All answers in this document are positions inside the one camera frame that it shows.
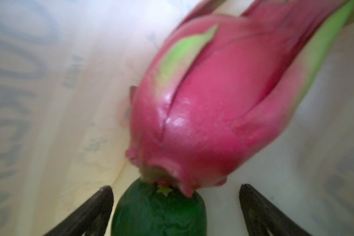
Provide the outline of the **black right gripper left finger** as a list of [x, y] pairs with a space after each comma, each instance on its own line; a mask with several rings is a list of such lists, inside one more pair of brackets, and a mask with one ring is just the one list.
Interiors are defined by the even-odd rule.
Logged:
[[45, 236], [104, 236], [113, 205], [111, 186], [103, 186]]

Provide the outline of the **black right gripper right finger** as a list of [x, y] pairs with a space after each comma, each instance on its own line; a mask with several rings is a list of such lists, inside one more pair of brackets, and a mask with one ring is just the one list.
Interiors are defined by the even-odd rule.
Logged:
[[241, 186], [239, 201], [250, 236], [310, 236], [249, 184]]

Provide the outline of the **green lime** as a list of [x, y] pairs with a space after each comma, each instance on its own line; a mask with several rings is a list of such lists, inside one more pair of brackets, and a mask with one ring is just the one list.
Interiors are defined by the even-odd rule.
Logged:
[[207, 214], [197, 192], [135, 180], [120, 197], [111, 223], [112, 236], [206, 236]]

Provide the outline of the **pink dragon fruit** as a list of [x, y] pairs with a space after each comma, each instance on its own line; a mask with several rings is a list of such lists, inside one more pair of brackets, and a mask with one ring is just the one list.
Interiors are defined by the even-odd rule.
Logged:
[[203, 1], [130, 88], [126, 157], [145, 183], [190, 197], [278, 137], [309, 90], [354, 1], [254, 1], [239, 16]]

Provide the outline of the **floral canvas grocery bag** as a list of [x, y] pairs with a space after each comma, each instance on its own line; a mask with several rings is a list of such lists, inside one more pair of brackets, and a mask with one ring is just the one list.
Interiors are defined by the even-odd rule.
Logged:
[[[118, 200], [138, 178], [128, 89], [196, 4], [0, 1], [0, 236], [44, 235], [100, 187]], [[199, 191], [210, 236], [247, 235], [244, 183], [314, 236], [354, 236], [354, 21], [285, 132]]]

